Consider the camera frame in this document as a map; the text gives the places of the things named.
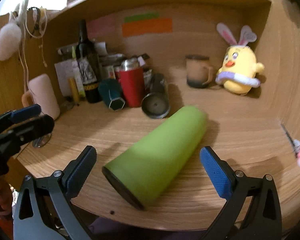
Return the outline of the hand holding other gripper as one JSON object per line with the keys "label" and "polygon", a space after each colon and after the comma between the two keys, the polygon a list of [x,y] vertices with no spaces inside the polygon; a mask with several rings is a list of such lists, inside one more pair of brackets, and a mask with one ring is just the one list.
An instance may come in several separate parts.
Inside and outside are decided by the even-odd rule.
{"label": "hand holding other gripper", "polygon": [[12,191],[5,176],[0,176],[0,215],[6,216],[12,212]]}

